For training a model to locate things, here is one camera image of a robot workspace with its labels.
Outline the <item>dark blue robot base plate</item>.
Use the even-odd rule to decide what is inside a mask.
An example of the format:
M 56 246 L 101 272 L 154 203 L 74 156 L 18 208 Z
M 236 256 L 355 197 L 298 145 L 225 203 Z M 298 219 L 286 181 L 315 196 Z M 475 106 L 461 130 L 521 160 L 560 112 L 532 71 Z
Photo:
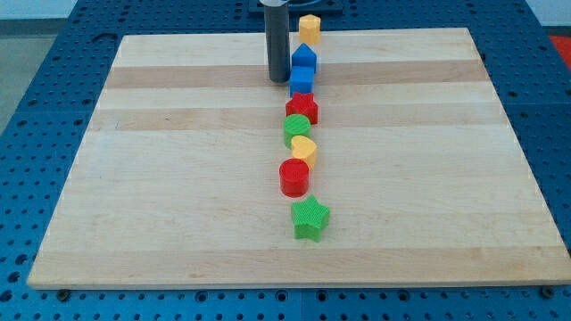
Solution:
M 247 0 L 250 15 L 262 15 L 263 4 L 260 0 Z M 342 13 L 343 0 L 290 0 L 288 10 L 291 14 L 299 13 L 319 15 L 322 13 Z

